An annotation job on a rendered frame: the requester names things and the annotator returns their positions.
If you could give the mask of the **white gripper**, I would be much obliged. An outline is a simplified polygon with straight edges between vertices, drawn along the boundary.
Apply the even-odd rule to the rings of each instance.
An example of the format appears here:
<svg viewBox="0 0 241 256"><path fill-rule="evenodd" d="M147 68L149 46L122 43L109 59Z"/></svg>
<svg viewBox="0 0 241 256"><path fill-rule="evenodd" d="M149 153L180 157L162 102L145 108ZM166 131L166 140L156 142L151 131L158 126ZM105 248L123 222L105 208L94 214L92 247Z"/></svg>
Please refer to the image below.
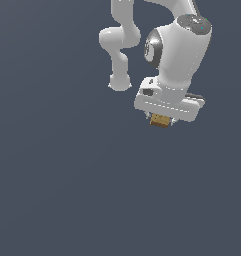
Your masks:
<svg viewBox="0 0 241 256"><path fill-rule="evenodd" d="M160 87L156 77L146 77L134 100L134 108L144 111L147 120L151 119L152 113L170 117L171 126L178 120L194 121L199 109L205 104L205 99L200 95L185 94L180 89L180 98L170 100L170 91L176 92L176 89Z"/></svg>

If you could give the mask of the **small brown wooden cube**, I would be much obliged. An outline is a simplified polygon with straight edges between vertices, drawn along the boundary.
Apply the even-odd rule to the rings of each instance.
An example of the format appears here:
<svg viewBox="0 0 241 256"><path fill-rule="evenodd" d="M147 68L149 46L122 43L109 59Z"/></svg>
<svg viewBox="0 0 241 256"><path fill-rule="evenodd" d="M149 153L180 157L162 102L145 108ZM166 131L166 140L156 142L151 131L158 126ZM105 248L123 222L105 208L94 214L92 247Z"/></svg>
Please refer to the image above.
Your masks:
<svg viewBox="0 0 241 256"><path fill-rule="evenodd" d="M162 128L167 128L170 123L170 118L167 116L153 113L150 119L150 124Z"/></svg>

